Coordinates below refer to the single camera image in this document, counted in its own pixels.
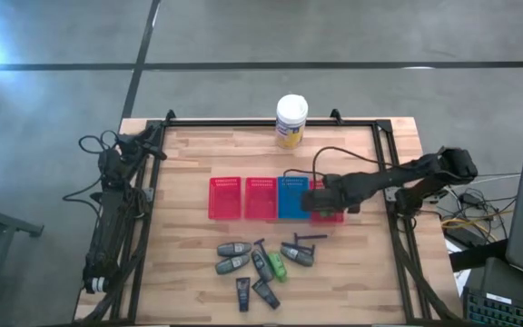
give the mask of green object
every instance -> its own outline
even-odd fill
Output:
[[[286,282],[287,273],[286,267],[284,267],[283,262],[281,261],[279,253],[268,253],[268,259],[270,260],[270,266],[273,269],[273,274],[276,275],[276,279],[279,282]]]

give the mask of blue basket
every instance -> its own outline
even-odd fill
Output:
[[[309,189],[308,177],[278,177],[278,218],[310,219],[301,209],[301,195]]]

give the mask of concrete floor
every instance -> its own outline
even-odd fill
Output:
[[[152,0],[0,0],[0,64],[134,63]],[[523,61],[518,0],[163,0],[148,63]],[[131,71],[0,72],[0,211],[18,234],[0,326],[69,322],[93,216],[61,197],[96,178],[84,134],[118,127]],[[523,68],[144,72],[132,117],[273,116],[287,93],[311,115],[415,116],[425,151],[470,149],[481,173],[518,172]],[[518,179],[478,184],[487,197]],[[454,209],[453,203],[441,204]]]

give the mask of white container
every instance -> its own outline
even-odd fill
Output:
[[[276,140],[284,149],[293,149],[301,142],[308,116],[308,103],[301,95],[288,94],[278,102]]]

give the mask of plastic basket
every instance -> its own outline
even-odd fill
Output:
[[[317,188],[324,188],[322,181],[316,181]],[[310,188],[314,189],[314,181],[310,181]],[[323,216],[321,213],[312,212],[310,216],[312,223],[342,223],[344,222],[344,213],[331,213]]]
[[[308,177],[278,177],[278,217],[310,219],[310,212],[301,209],[301,196],[308,190]]]
[[[220,177],[209,180],[209,219],[242,218],[242,178]]]
[[[275,178],[246,178],[245,219],[277,219],[277,195],[277,182]]]

